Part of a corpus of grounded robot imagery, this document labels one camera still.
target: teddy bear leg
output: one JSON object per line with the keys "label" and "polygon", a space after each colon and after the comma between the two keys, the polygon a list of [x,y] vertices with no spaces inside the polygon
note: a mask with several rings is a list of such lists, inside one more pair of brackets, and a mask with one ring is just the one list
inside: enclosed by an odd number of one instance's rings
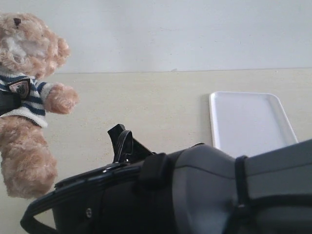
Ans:
{"label": "teddy bear leg", "polygon": [[17,118],[4,127],[0,141],[1,172],[8,195],[30,199],[49,192],[57,176],[57,162],[41,128]]}

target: white tray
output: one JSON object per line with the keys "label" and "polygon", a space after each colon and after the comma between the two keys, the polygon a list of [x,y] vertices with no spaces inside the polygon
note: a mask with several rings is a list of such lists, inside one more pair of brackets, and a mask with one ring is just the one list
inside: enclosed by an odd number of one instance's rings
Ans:
{"label": "white tray", "polygon": [[215,92],[209,101],[213,146],[232,157],[255,156],[298,142],[275,95]]}

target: white wall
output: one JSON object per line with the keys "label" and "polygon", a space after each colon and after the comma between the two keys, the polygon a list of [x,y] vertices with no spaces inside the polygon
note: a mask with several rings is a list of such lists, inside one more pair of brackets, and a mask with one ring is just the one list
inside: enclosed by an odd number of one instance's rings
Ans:
{"label": "white wall", "polygon": [[73,52],[60,71],[312,67],[311,0],[2,0]]}

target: striped sweater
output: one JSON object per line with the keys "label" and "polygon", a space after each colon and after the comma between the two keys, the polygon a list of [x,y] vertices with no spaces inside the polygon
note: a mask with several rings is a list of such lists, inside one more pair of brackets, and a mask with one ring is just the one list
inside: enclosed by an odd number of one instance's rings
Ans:
{"label": "striped sweater", "polygon": [[45,119],[44,102],[53,84],[37,81],[24,74],[12,74],[0,70],[0,90],[18,93],[21,106],[3,114],[4,116],[23,116],[42,128],[48,126]]}

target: beige table surface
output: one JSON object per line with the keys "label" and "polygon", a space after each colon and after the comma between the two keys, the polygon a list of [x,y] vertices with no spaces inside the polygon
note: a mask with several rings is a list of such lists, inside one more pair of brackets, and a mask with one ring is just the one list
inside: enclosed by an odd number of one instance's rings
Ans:
{"label": "beige table surface", "polygon": [[[58,159],[58,180],[110,163],[107,131],[118,123],[155,152],[212,143],[208,95],[215,91],[277,95],[299,141],[312,138],[312,69],[150,74],[57,74],[81,103],[68,116],[49,114],[44,130]],[[30,201],[8,198],[0,184],[0,234],[25,233],[19,221]],[[51,212],[40,220],[53,224]]]}

